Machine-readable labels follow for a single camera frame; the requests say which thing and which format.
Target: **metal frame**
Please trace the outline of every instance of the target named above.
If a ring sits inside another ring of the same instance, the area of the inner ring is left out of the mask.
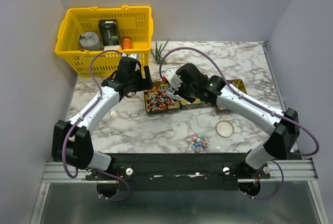
[[[40,189],[38,191],[35,207],[32,212],[30,224],[41,223],[49,187],[50,187],[50,183],[41,183]]]
[[[314,201],[314,204],[316,206],[317,213],[319,215],[319,219],[322,224],[329,224],[325,207],[324,207],[324,202],[321,196],[321,193],[319,191],[318,183],[317,181],[308,181],[309,188],[312,194],[312,198]]]
[[[316,170],[312,160],[279,160],[277,161],[282,167],[285,181],[312,181],[318,179]],[[74,172],[75,168],[68,166],[70,172]],[[270,162],[271,178],[261,179],[261,181],[280,181],[281,172],[278,167]],[[62,163],[46,163],[42,177],[42,183],[116,183],[115,180],[110,181],[87,181],[85,179],[85,170],[79,170],[76,179],[69,178],[63,170]],[[239,179],[238,182],[254,182],[254,179]]]
[[[280,87],[277,84],[277,80],[276,80],[276,77],[275,77],[275,74],[274,74],[274,70],[272,68],[271,60],[268,56],[268,52],[267,52],[267,48],[266,48],[267,44],[266,43],[267,42],[263,42],[261,44],[261,46],[262,46],[262,49],[264,51],[264,55],[265,55],[265,58],[266,58],[266,61],[267,61],[267,64],[268,64],[268,68],[270,69],[270,73],[271,73],[271,76],[272,76],[272,79],[273,79],[273,82],[274,82],[274,86],[275,86],[275,89],[276,89],[276,92],[277,92],[277,97],[279,98],[279,101],[280,101],[281,109],[283,109],[285,111],[287,108],[286,108],[286,105],[285,105],[285,101],[283,100],[283,96],[281,94]]]

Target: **gray cylindrical object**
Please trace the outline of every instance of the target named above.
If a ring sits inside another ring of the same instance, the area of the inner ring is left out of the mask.
[[[99,37],[95,32],[85,32],[81,34],[79,44],[83,49],[88,51],[98,51],[101,48]]]

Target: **cable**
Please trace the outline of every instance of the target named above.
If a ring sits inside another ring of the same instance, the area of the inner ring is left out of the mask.
[[[260,183],[260,176],[257,173],[257,181],[254,183],[255,186],[258,186],[258,184]]]
[[[78,168],[75,168],[75,174],[71,174],[71,172],[69,171],[68,169],[68,166],[67,166],[67,163],[66,163],[66,146],[67,146],[67,142],[68,142],[68,139],[69,137],[71,136],[73,130],[75,129],[76,125],[79,124],[80,121],[83,120],[83,118],[98,104],[98,102],[101,100],[101,96],[103,94],[102,92],[102,87],[101,85],[98,83],[98,81],[96,80],[96,78],[94,77],[94,74],[93,74],[93,63],[94,61],[99,57],[101,56],[102,54],[106,53],[106,52],[116,52],[120,55],[122,55],[122,53],[120,51],[115,51],[115,50],[108,50],[108,51],[102,51],[101,53],[99,53],[98,55],[96,55],[93,60],[91,61],[90,65],[89,65],[89,73],[92,77],[92,79],[94,80],[95,84],[97,85],[98,87],[98,90],[99,90],[99,93],[100,93],[100,96],[97,98],[97,100],[92,104],[92,106],[90,106],[86,112],[84,112],[81,117],[79,117],[77,119],[77,121],[72,125],[72,127],[69,129],[69,131],[67,132],[66,136],[65,136],[65,139],[63,141],[63,144],[62,144],[62,151],[61,151],[61,159],[62,159],[62,165],[63,165],[63,168],[66,172],[66,174],[68,175],[68,177],[72,178],[72,179],[75,179],[77,176],[78,176]]]
[[[265,197],[254,197],[251,195],[248,195],[247,193],[244,193],[244,196],[247,196],[248,198],[252,199],[252,200],[268,200],[270,198],[273,198],[274,196],[276,196],[282,189],[284,181],[285,181],[285,175],[283,174],[282,168],[279,165],[279,163],[277,163],[276,161],[272,160],[271,162],[275,163],[277,165],[277,167],[279,168],[280,172],[281,172],[281,184],[280,187],[275,191],[275,193],[269,195],[269,196],[265,196]]]
[[[236,90],[234,90],[234,89],[231,87],[231,85],[229,84],[229,82],[227,81],[227,79],[225,78],[225,76],[223,75],[223,73],[222,73],[222,71],[220,70],[220,68],[218,67],[218,65],[213,61],[213,59],[210,58],[206,53],[204,53],[204,52],[202,52],[202,51],[200,51],[200,50],[198,50],[198,49],[196,49],[196,48],[192,48],[192,47],[178,47],[178,48],[175,48],[175,49],[169,51],[168,53],[166,53],[166,55],[162,58],[161,63],[160,63],[160,67],[159,67],[159,73],[160,73],[160,77],[161,77],[161,79],[162,79],[162,64],[164,63],[164,60],[166,59],[166,57],[169,56],[171,53],[173,53],[173,52],[175,52],[175,51],[182,50],[182,49],[188,49],[188,50],[190,50],[190,51],[198,52],[199,54],[201,54],[201,55],[203,55],[205,58],[207,58],[207,59],[208,59],[208,60],[209,60],[214,66],[215,66],[215,68],[216,68],[217,71],[219,72],[221,78],[223,79],[223,82],[228,86],[228,88],[229,88],[234,94],[236,94],[237,96],[240,95],[240,93],[238,93]],[[258,103],[256,103],[256,102],[252,101],[252,100],[249,99],[249,98],[242,97],[242,99],[244,99],[245,101],[251,103],[252,105],[254,105],[254,106],[256,106],[256,107],[258,107],[258,108],[260,108],[260,109],[262,109],[262,110],[264,110],[264,111],[266,111],[266,112],[268,112],[268,113],[270,113],[271,115],[274,115],[274,116],[276,116],[276,117],[278,117],[278,118],[280,118],[280,119],[283,119],[283,120],[285,120],[285,121],[287,121],[287,122],[290,122],[290,123],[296,125],[297,127],[299,127],[299,128],[301,128],[302,130],[304,130],[304,131],[305,131],[305,132],[306,132],[306,133],[307,133],[307,134],[313,139],[313,141],[315,142],[315,145],[316,145],[316,149],[315,149],[315,151],[310,152],[310,153],[303,153],[303,154],[300,154],[300,153],[294,153],[294,154],[296,154],[296,155],[300,155],[300,156],[311,156],[311,155],[314,155],[314,154],[317,154],[317,153],[318,153],[318,151],[319,151],[319,141],[318,141],[317,138],[314,136],[314,134],[311,133],[311,131],[310,131],[308,128],[304,127],[303,125],[299,124],[298,122],[293,121],[293,120],[291,120],[291,119],[289,119],[289,118],[287,118],[287,117],[285,117],[285,116],[279,115],[279,114],[277,114],[276,112],[273,112],[272,110],[269,110],[268,108],[265,108],[264,106],[261,106],[260,104],[258,104]]]
[[[127,195],[124,196],[124,197],[122,197],[122,198],[120,198],[120,199],[116,199],[116,198],[108,198],[108,197],[103,196],[103,195],[100,194],[99,192],[97,192],[98,197],[102,197],[102,198],[106,199],[107,201],[111,201],[111,202],[121,202],[121,201],[123,201],[123,200],[125,200],[125,199],[127,199],[127,198],[129,197],[129,195],[131,194],[131,188],[130,188],[129,184],[128,184],[123,178],[120,178],[120,177],[118,177],[118,176],[114,176],[114,175],[112,175],[112,174],[110,174],[110,173],[106,173],[105,171],[102,171],[102,170],[98,170],[98,169],[96,169],[96,171],[99,172],[99,173],[102,173],[103,175],[106,175],[106,176],[109,176],[109,177],[115,178],[115,179],[117,179],[117,180],[123,182],[123,183],[125,184],[125,186],[127,187]]]

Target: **screw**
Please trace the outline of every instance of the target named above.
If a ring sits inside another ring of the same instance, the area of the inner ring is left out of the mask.
[[[86,175],[86,176],[90,176],[92,173],[93,173],[93,172],[92,172],[91,169],[86,169],[86,171],[85,171],[85,175]]]
[[[269,167],[264,167],[263,171],[267,175],[267,174],[269,174],[271,172],[271,169]]]
[[[126,170],[126,174],[127,174],[128,176],[131,176],[131,175],[133,174],[133,169],[132,169],[132,168],[128,168],[128,169]]]
[[[230,169],[229,169],[228,167],[224,167],[224,168],[223,168],[223,173],[224,173],[225,175],[230,174]]]

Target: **small glass bowl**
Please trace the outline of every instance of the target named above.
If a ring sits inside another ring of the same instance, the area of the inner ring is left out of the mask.
[[[195,133],[191,138],[189,149],[195,153],[203,153],[209,146],[209,138],[204,133]]]

